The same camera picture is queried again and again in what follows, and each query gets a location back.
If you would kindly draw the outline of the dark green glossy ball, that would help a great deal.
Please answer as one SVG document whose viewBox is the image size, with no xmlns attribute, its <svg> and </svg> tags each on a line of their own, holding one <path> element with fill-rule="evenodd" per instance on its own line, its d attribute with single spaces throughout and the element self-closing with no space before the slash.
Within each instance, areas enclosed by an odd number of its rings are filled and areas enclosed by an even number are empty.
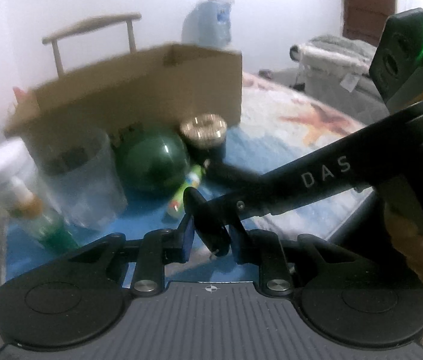
<svg viewBox="0 0 423 360">
<path fill-rule="evenodd" d="M 115 163 L 125 189 L 154 195 L 178 189 L 191 165 L 184 141 L 164 128 L 125 135 L 115 148 Z"/>
</svg>

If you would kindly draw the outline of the clear glass cup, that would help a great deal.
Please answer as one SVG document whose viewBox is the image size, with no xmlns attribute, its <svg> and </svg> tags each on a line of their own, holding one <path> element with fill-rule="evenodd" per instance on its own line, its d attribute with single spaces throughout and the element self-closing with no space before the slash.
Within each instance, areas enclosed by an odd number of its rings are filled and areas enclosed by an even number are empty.
<svg viewBox="0 0 423 360">
<path fill-rule="evenodd" d="M 101 231 L 123 213 L 128 202 L 103 130 L 44 126 L 22 138 L 52 205 L 67 222 Z"/>
</svg>

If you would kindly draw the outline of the round gold lidded tin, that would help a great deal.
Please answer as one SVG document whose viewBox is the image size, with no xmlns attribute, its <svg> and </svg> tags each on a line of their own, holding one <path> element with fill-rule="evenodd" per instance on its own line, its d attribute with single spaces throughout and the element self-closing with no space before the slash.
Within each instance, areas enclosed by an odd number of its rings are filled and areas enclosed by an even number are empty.
<svg viewBox="0 0 423 360">
<path fill-rule="evenodd" d="M 181 122 L 180 134 L 190 158 L 197 164 L 222 161 L 226 153 L 228 125 L 217 114 L 201 114 Z"/>
</svg>

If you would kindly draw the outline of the green bottle orange cap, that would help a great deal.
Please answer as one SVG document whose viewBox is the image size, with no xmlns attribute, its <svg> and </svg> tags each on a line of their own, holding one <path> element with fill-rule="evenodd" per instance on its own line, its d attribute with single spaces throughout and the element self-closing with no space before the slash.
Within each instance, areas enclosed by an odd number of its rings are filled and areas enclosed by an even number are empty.
<svg viewBox="0 0 423 360">
<path fill-rule="evenodd" d="M 63 217 L 19 178 L 10 180 L 10 214 L 21 228 L 45 249 L 57 254 L 64 254 L 79 247 Z"/>
</svg>

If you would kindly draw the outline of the white lidded clear jar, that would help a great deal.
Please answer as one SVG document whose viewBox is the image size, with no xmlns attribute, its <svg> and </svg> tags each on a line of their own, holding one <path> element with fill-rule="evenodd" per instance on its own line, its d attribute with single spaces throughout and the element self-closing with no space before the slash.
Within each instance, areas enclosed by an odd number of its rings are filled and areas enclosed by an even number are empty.
<svg viewBox="0 0 423 360">
<path fill-rule="evenodd" d="M 7 139 L 0 143 L 0 207 L 19 218 L 32 194 L 38 194 L 37 166 L 21 138 Z"/>
</svg>

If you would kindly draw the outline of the grey folded blanket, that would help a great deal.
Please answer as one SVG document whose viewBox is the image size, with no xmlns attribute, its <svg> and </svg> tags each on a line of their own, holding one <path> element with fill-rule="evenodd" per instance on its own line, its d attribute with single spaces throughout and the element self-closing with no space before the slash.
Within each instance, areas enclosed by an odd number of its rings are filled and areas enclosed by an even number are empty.
<svg viewBox="0 0 423 360">
<path fill-rule="evenodd" d="M 297 89 L 371 125 L 389 115 L 368 69 L 376 47 L 366 41 L 320 35 L 289 49 L 298 63 Z"/>
</svg>

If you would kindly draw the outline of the brown cardboard box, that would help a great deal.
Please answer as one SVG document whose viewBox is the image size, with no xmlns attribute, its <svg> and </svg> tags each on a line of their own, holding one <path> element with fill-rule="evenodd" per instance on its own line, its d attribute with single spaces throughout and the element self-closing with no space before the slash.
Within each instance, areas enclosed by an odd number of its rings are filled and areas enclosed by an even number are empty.
<svg viewBox="0 0 423 360">
<path fill-rule="evenodd" d="M 171 43 L 78 68 L 33 88 L 4 128 L 41 139 L 62 122 L 96 126 L 113 137 L 138 125 L 174 128 L 202 114 L 237 125 L 242 55 Z"/>
</svg>

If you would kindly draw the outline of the brown wooden door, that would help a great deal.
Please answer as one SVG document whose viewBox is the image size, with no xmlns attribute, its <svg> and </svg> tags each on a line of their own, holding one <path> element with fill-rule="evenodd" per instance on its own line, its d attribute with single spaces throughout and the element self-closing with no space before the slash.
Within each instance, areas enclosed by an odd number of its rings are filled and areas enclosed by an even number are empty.
<svg viewBox="0 0 423 360">
<path fill-rule="evenodd" d="M 343 0 L 343 36 L 377 46 L 396 0 Z"/>
</svg>

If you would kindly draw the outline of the red plastic bag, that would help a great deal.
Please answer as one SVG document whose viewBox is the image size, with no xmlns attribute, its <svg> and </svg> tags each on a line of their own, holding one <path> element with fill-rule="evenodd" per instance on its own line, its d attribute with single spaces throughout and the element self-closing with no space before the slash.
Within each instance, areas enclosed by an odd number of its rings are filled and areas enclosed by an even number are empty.
<svg viewBox="0 0 423 360">
<path fill-rule="evenodd" d="M 14 86 L 12 90 L 15 95 L 15 100 L 18 104 L 25 102 L 29 98 L 29 93 L 19 87 Z"/>
</svg>

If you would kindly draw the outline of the blue water jug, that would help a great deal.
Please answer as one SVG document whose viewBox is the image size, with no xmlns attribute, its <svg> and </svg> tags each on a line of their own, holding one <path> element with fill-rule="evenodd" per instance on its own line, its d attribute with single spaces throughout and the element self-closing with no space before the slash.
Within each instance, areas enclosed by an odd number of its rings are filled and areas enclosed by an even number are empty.
<svg viewBox="0 0 423 360">
<path fill-rule="evenodd" d="M 181 42 L 212 49 L 232 43 L 231 12 L 234 0 L 200 0 L 185 17 Z"/>
</svg>

